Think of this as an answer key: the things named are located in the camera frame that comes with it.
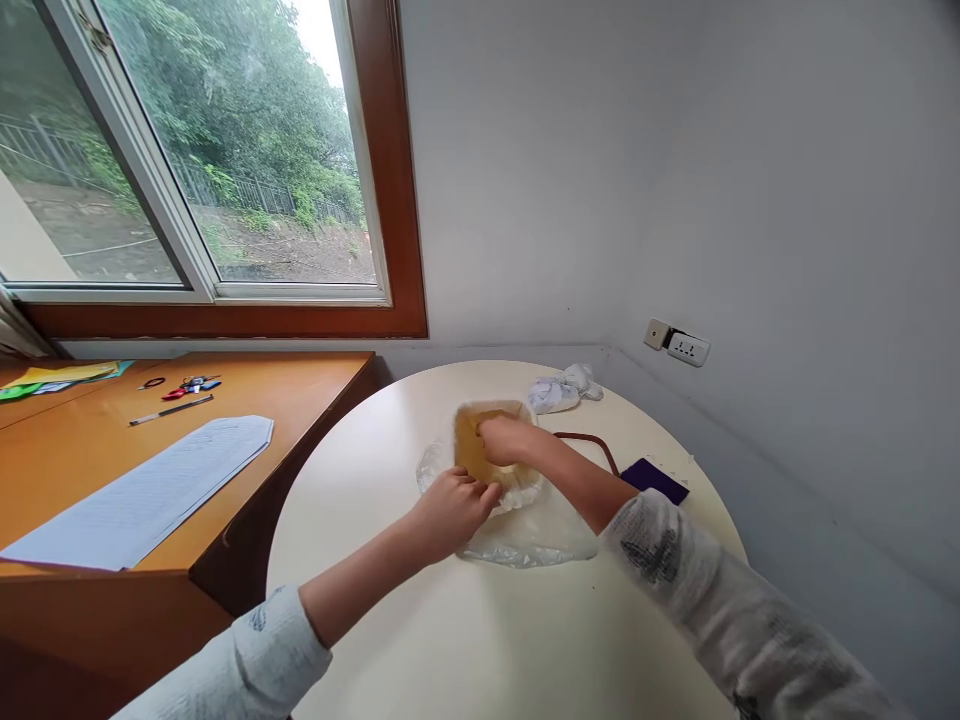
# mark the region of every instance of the child's hand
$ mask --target child's hand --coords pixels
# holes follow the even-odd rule
[[[494,465],[506,467],[514,463],[536,466],[537,448],[550,433],[506,415],[484,420],[477,427],[483,440],[483,451]]]
[[[466,545],[500,502],[503,488],[485,485],[466,468],[445,470],[397,523],[424,565],[440,562]]]

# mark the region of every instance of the dirt ground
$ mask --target dirt ground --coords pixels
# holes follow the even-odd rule
[[[14,185],[79,279],[178,282],[142,212],[124,212],[114,197],[99,190]],[[254,217],[207,207],[193,211],[224,281],[376,282],[370,240],[362,228],[317,224],[308,230],[283,215]]]

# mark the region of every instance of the wooden desk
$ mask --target wooden desk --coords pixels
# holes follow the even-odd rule
[[[0,561],[0,637],[131,688],[148,686],[199,650],[262,600],[287,490],[320,438],[377,390],[372,358],[198,353],[138,363],[104,387],[0,424],[6,547],[210,420],[256,414],[275,422],[270,446],[132,570]],[[169,407],[160,396],[183,377],[213,374],[223,384],[212,402],[128,425]],[[167,382],[137,391],[155,376]]]
[[[72,367],[74,365],[93,365],[96,362],[96,360],[36,360],[31,363],[31,365],[33,365],[33,367],[56,369]],[[137,360],[124,375],[141,372],[155,365],[159,365],[162,362],[163,360]],[[0,387],[23,375],[25,369],[26,366],[23,365],[0,365]],[[21,400],[0,403],[0,430],[8,425],[13,425],[15,422],[20,422],[28,417],[39,415],[42,412],[68,403],[71,400],[76,400],[79,397],[89,395],[98,390],[104,390],[122,377],[123,375],[118,378],[110,378],[109,380],[80,383],[66,390],[61,390],[58,393],[32,395]]]

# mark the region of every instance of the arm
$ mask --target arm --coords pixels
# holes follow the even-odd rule
[[[660,493],[638,494],[562,440],[511,418],[488,420],[479,433],[491,462],[530,465],[564,494],[683,631],[741,717],[909,717],[823,629]]]
[[[403,518],[299,589],[276,590],[115,720],[289,716],[326,672],[330,648],[394,588],[465,545],[501,495],[448,470]]]

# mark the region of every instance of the round table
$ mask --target round table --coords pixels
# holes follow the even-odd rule
[[[413,506],[420,495],[417,461],[460,403],[525,399],[535,378],[555,372],[522,362],[446,365],[400,380],[354,408],[320,442],[290,490],[268,588],[303,583]],[[599,402],[585,400],[539,421],[553,432],[603,438],[621,470],[653,456],[689,485],[684,510],[744,558],[713,485],[643,411],[605,390]],[[456,557],[427,568],[337,644],[327,675],[294,715],[692,719],[731,712],[680,634],[600,553],[529,570]]]

